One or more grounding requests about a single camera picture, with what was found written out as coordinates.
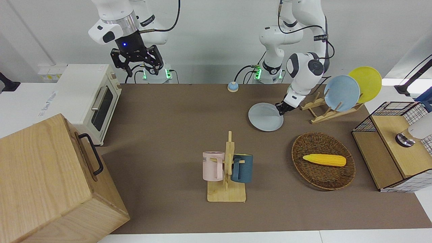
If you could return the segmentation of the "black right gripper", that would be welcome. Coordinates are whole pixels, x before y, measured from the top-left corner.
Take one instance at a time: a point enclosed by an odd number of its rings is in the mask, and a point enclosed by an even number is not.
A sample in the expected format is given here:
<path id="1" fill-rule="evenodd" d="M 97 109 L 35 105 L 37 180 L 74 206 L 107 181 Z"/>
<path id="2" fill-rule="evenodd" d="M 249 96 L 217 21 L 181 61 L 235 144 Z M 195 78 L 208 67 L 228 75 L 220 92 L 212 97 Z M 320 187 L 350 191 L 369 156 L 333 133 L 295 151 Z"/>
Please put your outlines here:
<path id="1" fill-rule="evenodd" d="M 116 68 L 127 72 L 132 77 L 133 72 L 129 66 L 130 62 L 144 62 L 147 64 L 147 71 L 152 75 L 158 75 L 163 67 L 163 58 L 157 46 L 143 47 L 136 49 L 133 46 L 119 46 L 119 50 L 111 51 L 111 58 Z"/>

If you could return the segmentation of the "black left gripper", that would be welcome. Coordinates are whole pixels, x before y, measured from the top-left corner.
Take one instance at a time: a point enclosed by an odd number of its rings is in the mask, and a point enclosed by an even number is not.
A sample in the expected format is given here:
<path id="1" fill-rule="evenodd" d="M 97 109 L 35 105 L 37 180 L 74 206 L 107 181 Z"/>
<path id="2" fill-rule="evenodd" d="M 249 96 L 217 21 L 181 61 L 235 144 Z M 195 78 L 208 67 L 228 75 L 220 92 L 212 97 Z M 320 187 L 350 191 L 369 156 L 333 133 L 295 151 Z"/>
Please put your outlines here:
<path id="1" fill-rule="evenodd" d="M 277 103 L 277 112 L 279 116 L 285 115 L 286 112 L 290 112 L 293 110 L 293 107 L 287 104 L 286 102 L 282 101 L 280 103 Z"/>

